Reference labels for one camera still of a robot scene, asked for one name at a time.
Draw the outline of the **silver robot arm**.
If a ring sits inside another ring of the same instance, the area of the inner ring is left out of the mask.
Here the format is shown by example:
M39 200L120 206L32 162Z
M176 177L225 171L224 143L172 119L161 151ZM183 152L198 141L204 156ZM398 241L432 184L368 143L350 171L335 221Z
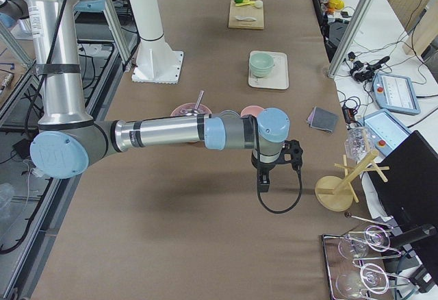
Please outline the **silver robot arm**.
M29 12L44 107L29 152L44 174L69 179L130 148L201 141L208 149L251 150L257 189L268 191L269 172L293 152L286 113L266 108L247 117L224 111L132 122L96 121L86 112L74 11L86 4L103 10L105 0L23 1Z

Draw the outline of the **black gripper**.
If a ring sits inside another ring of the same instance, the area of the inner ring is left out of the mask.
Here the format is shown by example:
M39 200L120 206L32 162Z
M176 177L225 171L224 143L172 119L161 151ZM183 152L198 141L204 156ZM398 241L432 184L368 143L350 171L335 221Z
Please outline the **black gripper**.
M274 155L262 155L256 149L252 150L251 163L256 168L257 192L268 192L270 187L269 173L278 164L284 163L284 152Z

